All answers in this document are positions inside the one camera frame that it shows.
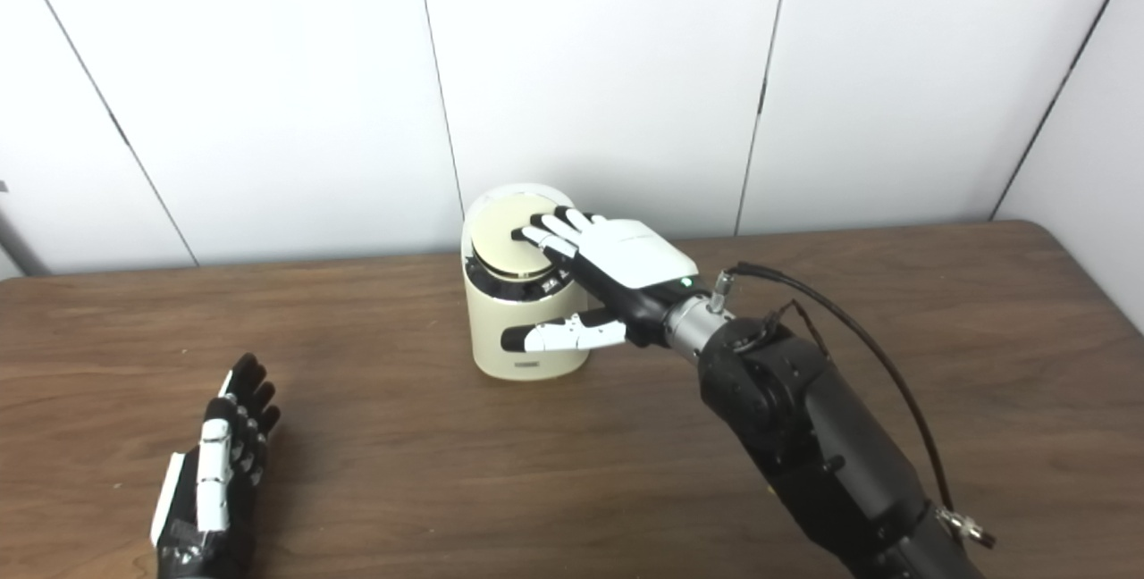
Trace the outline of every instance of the white wall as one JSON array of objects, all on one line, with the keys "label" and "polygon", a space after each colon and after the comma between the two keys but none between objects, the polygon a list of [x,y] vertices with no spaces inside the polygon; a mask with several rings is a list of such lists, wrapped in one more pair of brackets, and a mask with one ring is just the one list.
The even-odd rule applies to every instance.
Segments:
[{"label": "white wall", "polygon": [[18,278],[24,275],[16,262],[11,261],[11,257],[5,253],[5,249],[0,247],[0,280],[6,280],[8,278]]},{"label": "white wall", "polygon": [[982,220],[1102,0],[50,0],[146,173],[0,1],[0,239],[70,272],[190,264],[175,224],[204,263],[453,249],[521,180],[670,237]]},{"label": "white wall", "polygon": [[1144,0],[1111,0],[999,219],[1048,229],[1144,331]]},{"label": "white wall", "polygon": [[50,0],[201,263],[444,249],[424,0]]},{"label": "white wall", "polygon": [[0,241],[32,273],[193,265],[43,1],[0,32]]},{"label": "white wall", "polygon": [[778,0],[427,0],[461,192],[734,230]]},{"label": "white wall", "polygon": [[1104,0],[784,0],[740,232],[984,220]]}]

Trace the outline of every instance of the cable connector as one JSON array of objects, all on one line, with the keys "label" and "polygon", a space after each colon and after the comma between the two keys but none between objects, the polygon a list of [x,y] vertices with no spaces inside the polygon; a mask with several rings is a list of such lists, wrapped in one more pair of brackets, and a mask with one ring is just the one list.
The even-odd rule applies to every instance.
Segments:
[{"label": "cable connector", "polygon": [[975,544],[985,546],[990,550],[993,549],[993,546],[998,545],[996,537],[986,532],[984,528],[977,525],[976,521],[963,514],[958,514],[938,506],[937,518],[948,525],[962,539],[969,539]]},{"label": "cable connector", "polygon": [[731,294],[732,285],[734,285],[734,276],[726,271],[720,271],[718,278],[715,278],[710,302],[707,303],[708,311],[712,314],[723,312],[723,309],[726,308],[726,296]]}]

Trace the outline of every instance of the panel seam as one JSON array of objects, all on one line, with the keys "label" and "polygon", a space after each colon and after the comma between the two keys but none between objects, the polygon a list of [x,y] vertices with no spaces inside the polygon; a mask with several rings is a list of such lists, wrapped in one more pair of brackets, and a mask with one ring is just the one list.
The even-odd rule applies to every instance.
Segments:
[{"label": "panel seam", "polygon": [[1088,26],[1088,32],[1085,33],[1083,40],[1080,42],[1079,48],[1077,48],[1077,54],[1073,55],[1072,62],[1068,64],[1068,70],[1065,71],[1065,76],[1060,79],[1060,84],[1057,86],[1057,90],[1052,94],[1052,98],[1049,101],[1049,105],[1044,109],[1044,114],[1041,116],[1041,120],[1038,121],[1036,128],[1033,129],[1033,136],[1028,140],[1028,144],[1025,144],[1024,152],[1020,153],[1020,159],[1017,160],[1017,165],[1014,167],[1012,173],[1009,175],[1009,181],[1006,182],[1004,189],[1001,189],[1001,197],[998,197],[998,203],[993,205],[993,212],[990,213],[988,221],[994,221],[998,216],[998,212],[1001,211],[1001,205],[1004,204],[1004,198],[1009,195],[1009,189],[1012,189],[1014,182],[1017,181],[1017,173],[1025,166],[1025,160],[1028,159],[1030,152],[1033,150],[1033,145],[1036,144],[1036,140],[1041,136],[1041,130],[1044,128],[1044,122],[1049,120],[1052,114],[1052,109],[1057,105],[1057,100],[1060,98],[1060,94],[1065,89],[1065,85],[1068,79],[1072,78],[1073,70],[1077,63],[1080,62],[1080,57],[1085,54],[1085,49],[1088,46],[1089,40],[1093,38],[1093,32],[1095,32],[1096,26],[1099,25],[1101,19],[1104,17],[1104,11],[1109,8],[1109,3],[1112,0],[1104,0],[1101,3],[1101,9],[1096,11],[1096,17],[1093,18],[1093,24]]},{"label": "panel seam", "polygon": [[100,98],[100,103],[103,104],[103,110],[108,113],[108,118],[111,119],[111,124],[116,127],[116,132],[119,133],[119,138],[122,140],[124,145],[126,145],[127,150],[132,153],[132,159],[135,160],[135,165],[138,166],[140,172],[143,173],[143,179],[146,180],[148,187],[150,187],[151,192],[154,195],[156,200],[159,200],[159,206],[162,208],[162,213],[167,216],[167,221],[170,222],[172,228],[175,229],[175,235],[178,236],[178,241],[183,244],[183,248],[190,256],[191,262],[193,262],[196,267],[199,267],[200,265],[199,260],[198,257],[194,256],[194,252],[191,251],[191,245],[188,244],[186,237],[183,236],[183,229],[178,228],[178,223],[175,222],[175,216],[172,215],[170,208],[167,207],[167,203],[162,199],[162,196],[159,195],[159,189],[156,188],[154,180],[151,179],[151,173],[148,173],[146,167],[143,166],[143,160],[140,159],[138,152],[135,152],[135,148],[132,145],[130,141],[127,140],[127,134],[124,133],[122,126],[119,125],[119,120],[116,118],[116,113],[112,112],[111,105],[108,104],[108,100],[103,96],[103,90],[101,90],[97,82],[95,82],[95,78],[92,77],[92,72],[90,70],[88,70],[87,64],[84,63],[84,57],[80,56],[79,49],[76,48],[76,43],[74,41],[72,41],[71,35],[67,33],[67,30],[65,29],[63,21],[59,19],[59,14],[56,14],[56,8],[51,5],[50,0],[43,0],[43,5],[47,6],[48,11],[51,14],[53,19],[56,22],[56,26],[59,26],[59,32],[64,34],[64,40],[67,41],[67,46],[69,48],[71,48],[71,51],[76,57],[76,61],[79,63],[80,69],[84,71],[84,74],[86,74],[87,81],[90,84],[92,89],[95,90],[95,96]]},{"label": "panel seam", "polygon": [[734,236],[739,236],[739,227],[742,223],[742,208],[747,204],[747,185],[750,183],[750,168],[755,159],[755,141],[758,136],[758,121],[763,118],[763,104],[766,100],[768,79],[771,74],[771,60],[774,58],[774,40],[779,34],[779,17],[782,14],[782,0],[778,0],[774,6],[774,23],[771,25],[771,40],[766,46],[766,63],[763,65],[763,85],[758,89],[758,104],[755,111],[754,126],[750,129],[750,146],[747,149],[747,167],[742,172],[742,189],[739,191],[739,211],[734,215]]},{"label": "panel seam", "polygon": [[437,41],[432,34],[432,17],[429,16],[429,0],[421,0],[426,9],[426,27],[429,30],[429,48],[432,49],[432,68],[437,74],[437,94],[440,95],[440,114],[445,119],[445,137],[448,140],[448,157],[453,162],[453,182],[456,185],[456,205],[464,221],[464,196],[461,195],[461,172],[456,168],[456,150],[453,148],[453,129],[448,124],[448,108],[445,105],[445,86],[440,79],[440,62],[437,61]]}]

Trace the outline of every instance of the black cable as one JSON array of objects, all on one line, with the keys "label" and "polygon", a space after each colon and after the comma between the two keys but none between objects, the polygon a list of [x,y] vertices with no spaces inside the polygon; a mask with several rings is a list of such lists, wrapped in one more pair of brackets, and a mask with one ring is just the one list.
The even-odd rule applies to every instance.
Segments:
[{"label": "black cable", "polygon": [[803,307],[802,303],[799,302],[797,300],[792,300],[786,304],[779,307],[778,311],[774,312],[776,325],[777,323],[782,320],[784,314],[786,314],[787,309],[791,308],[794,308],[794,310],[797,311],[799,316],[802,317],[802,324],[807,325],[807,331],[810,332],[810,336],[813,338],[815,342],[818,344],[818,350],[823,352],[823,356],[825,356],[827,360],[833,363],[834,356],[831,356],[831,350],[826,348],[826,341],[823,340],[823,334],[818,333],[818,327],[816,327],[815,323],[811,322],[810,314],[807,312],[807,308]]},{"label": "black cable", "polygon": [[[781,271],[769,269],[766,267],[760,267],[758,264],[739,262],[737,267],[728,269],[726,272],[729,275],[742,275],[777,281],[794,288],[795,291],[804,294],[807,298],[810,298],[815,302],[825,307],[825,309],[841,320],[847,328],[853,331],[853,333],[858,335],[864,343],[866,343],[866,347],[869,348],[871,351],[874,351],[874,356],[880,363],[882,363],[885,372],[890,374],[890,379],[893,380],[893,384],[898,388],[898,391],[901,392],[901,398],[906,402],[906,406],[909,407],[909,413],[914,417],[915,423],[917,423],[917,431],[921,433],[922,443],[925,445],[925,453],[929,455],[930,465],[934,468],[934,477],[937,479],[937,491],[942,497],[942,503],[945,506],[945,509],[955,511],[953,509],[953,495],[950,492],[950,483],[945,477],[945,467],[942,466],[942,457],[937,451],[937,442],[934,441],[934,434],[929,429],[924,414],[922,414],[922,409],[919,406],[913,392],[909,391],[909,386],[906,384],[906,379],[903,378],[901,372],[898,371],[893,360],[891,360],[890,356],[882,350],[882,347],[879,346],[877,342],[875,342],[874,338],[858,324],[858,320],[850,317],[850,315],[843,311],[841,307],[832,302],[821,293]],[[954,539],[958,541],[958,545],[961,545],[960,537],[954,536]]]}]

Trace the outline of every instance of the robotic thumb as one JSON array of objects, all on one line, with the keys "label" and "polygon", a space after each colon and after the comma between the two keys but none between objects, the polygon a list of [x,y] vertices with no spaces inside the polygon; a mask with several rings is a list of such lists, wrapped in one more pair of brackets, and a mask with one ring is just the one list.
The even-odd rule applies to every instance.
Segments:
[{"label": "robotic thumb", "polygon": [[538,325],[505,330],[501,348],[511,352],[587,350],[625,342],[628,327],[607,309],[573,314]]}]

